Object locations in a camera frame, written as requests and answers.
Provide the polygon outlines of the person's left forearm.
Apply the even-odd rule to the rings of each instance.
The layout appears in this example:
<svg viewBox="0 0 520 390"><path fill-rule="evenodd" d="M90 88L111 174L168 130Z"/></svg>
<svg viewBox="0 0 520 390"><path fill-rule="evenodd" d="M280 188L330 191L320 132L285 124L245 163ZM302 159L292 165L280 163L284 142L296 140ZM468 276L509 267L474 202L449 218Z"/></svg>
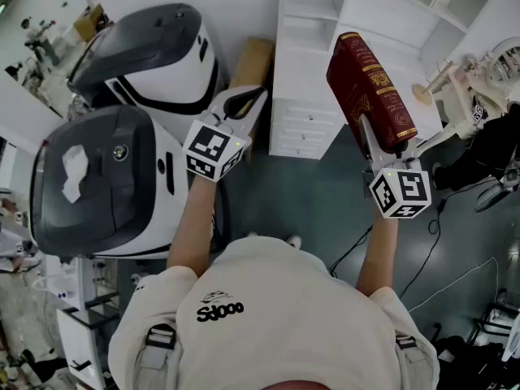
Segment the person's left forearm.
<svg viewBox="0 0 520 390"><path fill-rule="evenodd" d="M210 261L212 216L216 183L196 175L188 192L184 211L170 246L167 268L187 267L197 277Z"/></svg>

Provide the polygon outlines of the small brown cardboard box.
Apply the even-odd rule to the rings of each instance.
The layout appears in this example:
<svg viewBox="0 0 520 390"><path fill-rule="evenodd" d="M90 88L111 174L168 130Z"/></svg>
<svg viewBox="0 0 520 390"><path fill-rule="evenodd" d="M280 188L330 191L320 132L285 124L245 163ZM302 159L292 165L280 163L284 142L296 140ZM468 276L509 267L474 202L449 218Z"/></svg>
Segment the small brown cardboard box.
<svg viewBox="0 0 520 390"><path fill-rule="evenodd" d="M73 23L74 29L84 42L91 41L96 35L96 27L101 19L104 10L101 4L88 6Z"/></svg>

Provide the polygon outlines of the person's cream shirt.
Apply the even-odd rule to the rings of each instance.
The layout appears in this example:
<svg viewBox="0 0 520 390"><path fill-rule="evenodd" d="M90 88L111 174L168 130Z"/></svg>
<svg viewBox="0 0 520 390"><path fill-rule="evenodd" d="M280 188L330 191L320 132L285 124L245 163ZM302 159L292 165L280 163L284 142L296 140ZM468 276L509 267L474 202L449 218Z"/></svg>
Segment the person's cream shirt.
<svg viewBox="0 0 520 390"><path fill-rule="evenodd" d="M109 345L119 390L436 390L440 365L395 292L370 297L314 255L264 236L232 242L200 277L145 277Z"/></svg>

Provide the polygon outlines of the white low cabinet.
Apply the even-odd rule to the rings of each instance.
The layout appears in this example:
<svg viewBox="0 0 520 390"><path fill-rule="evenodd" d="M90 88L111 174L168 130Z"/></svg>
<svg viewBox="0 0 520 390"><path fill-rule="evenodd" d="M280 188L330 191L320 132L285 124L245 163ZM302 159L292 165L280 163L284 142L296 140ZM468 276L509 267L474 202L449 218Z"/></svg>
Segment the white low cabinet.
<svg viewBox="0 0 520 390"><path fill-rule="evenodd" d="M80 388L113 388L107 345L111 328L119 321L116 266L102 259L62 262L52 257L46 268L49 291L65 305L56 317L69 371Z"/></svg>

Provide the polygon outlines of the dark red hardcover book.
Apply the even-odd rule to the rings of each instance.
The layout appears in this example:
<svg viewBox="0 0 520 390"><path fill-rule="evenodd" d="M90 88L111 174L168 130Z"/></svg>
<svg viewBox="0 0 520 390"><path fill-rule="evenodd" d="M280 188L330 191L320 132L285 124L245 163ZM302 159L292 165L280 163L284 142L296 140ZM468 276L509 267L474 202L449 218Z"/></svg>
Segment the dark red hardcover book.
<svg viewBox="0 0 520 390"><path fill-rule="evenodd" d="M397 88L359 33L338 36L326 79L359 147L363 147L362 116L388 154L401 154L408 140L417 136Z"/></svg>

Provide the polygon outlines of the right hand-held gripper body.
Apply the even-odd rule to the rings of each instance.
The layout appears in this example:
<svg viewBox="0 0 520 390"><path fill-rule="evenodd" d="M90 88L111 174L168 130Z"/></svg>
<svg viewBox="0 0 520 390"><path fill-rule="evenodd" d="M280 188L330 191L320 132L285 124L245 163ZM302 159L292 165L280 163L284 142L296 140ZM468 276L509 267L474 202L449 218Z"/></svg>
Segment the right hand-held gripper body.
<svg viewBox="0 0 520 390"><path fill-rule="evenodd" d="M372 199L386 219L413 219L431 205L431 184L417 154L396 158L368 156L363 172L363 194Z"/></svg>

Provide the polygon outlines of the tall brown cardboard box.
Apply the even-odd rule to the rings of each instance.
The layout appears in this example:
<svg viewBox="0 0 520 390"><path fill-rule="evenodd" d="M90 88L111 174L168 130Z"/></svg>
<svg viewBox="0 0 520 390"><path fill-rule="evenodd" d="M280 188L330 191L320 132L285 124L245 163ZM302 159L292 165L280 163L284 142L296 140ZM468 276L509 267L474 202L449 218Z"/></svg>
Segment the tall brown cardboard box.
<svg viewBox="0 0 520 390"><path fill-rule="evenodd" d="M271 69L274 53L275 43L273 41L250 37L240 54L228 88L264 85Z"/></svg>

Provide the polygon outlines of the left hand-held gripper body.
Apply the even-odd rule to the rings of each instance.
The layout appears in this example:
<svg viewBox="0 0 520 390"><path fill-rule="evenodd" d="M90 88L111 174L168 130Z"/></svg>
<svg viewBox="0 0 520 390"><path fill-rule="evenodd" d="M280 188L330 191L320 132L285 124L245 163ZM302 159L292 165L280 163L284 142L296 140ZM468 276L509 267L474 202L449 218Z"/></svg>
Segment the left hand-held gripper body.
<svg viewBox="0 0 520 390"><path fill-rule="evenodd" d="M193 174L218 182L242 158L251 144L253 111L227 116L218 106L194 120L184 141L186 167Z"/></svg>

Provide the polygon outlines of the white ornate mirror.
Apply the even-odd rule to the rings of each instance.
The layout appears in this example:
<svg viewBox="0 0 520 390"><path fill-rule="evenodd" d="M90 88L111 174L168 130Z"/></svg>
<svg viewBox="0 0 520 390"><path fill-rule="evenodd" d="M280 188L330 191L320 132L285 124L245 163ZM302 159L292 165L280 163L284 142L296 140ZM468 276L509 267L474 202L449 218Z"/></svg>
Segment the white ornate mirror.
<svg viewBox="0 0 520 390"><path fill-rule="evenodd" d="M510 93L520 84L520 37L502 41L491 52L486 81L505 93Z"/></svg>

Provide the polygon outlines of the white dark-topped robot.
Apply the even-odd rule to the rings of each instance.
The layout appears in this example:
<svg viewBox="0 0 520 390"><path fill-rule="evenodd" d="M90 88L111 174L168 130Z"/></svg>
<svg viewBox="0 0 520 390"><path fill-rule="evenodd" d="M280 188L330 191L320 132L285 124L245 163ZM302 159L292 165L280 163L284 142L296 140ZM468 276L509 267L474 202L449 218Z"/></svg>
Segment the white dark-topped robot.
<svg viewBox="0 0 520 390"><path fill-rule="evenodd" d="M222 89L201 13L152 6L103 29L73 67L68 88L94 110L127 104L148 112L179 143Z"/></svg>
<svg viewBox="0 0 520 390"><path fill-rule="evenodd" d="M136 106L103 107L42 142L32 240L60 258L164 259L188 190L182 147L162 125Z"/></svg>

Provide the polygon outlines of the white drawer with knob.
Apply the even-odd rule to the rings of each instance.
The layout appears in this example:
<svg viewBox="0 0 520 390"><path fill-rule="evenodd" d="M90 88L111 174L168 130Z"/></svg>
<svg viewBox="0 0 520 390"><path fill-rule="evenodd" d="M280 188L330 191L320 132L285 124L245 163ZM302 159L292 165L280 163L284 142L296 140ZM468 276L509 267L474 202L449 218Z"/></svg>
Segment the white drawer with knob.
<svg viewBox="0 0 520 390"><path fill-rule="evenodd" d="M277 102L278 115L282 119L293 119L312 123L336 123L338 114L333 110L321 110L317 107L294 102Z"/></svg>
<svg viewBox="0 0 520 390"><path fill-rule="evenodd" d="M316 128L292 128L276 124L272 128L272 139L283 142L328 143L334 136L330 130Z"/></svg>
<svg viewBox="0 0 520 390"><path fill-rule="evenodd" d="M321 145L277 145L273 147L270 154L293 158L310 158L320 160L327 149Z"/></svg>

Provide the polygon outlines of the person's right forearm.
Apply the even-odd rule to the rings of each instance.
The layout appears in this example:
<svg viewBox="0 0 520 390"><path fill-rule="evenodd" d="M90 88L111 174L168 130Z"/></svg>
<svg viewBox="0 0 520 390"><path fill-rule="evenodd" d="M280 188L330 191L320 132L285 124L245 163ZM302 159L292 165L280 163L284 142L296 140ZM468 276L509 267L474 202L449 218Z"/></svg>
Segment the person's right forearm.
<svg viewBox="0 0 520 390"><path fill-rule="evenodd" d="M381 288L392 288L398 239L397 219L386 219L377 210L356 289L370 297Z"/></svg>

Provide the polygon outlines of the wooden rod stand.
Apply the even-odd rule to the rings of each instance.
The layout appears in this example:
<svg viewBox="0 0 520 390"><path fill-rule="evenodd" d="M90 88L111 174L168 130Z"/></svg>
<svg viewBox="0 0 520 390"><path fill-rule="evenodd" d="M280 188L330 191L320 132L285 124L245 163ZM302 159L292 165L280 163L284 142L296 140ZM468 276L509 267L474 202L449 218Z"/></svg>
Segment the wooden rod stand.
<svg viewBox="0 0 520 390"><path fill-rule="evenodd" d="M425 106L431 106L433 104L432 91L437 89L445 81L453 64L453 61L449 61L427 87L424 87L421 84L413 84L411 89L415 99Z"/></svg>

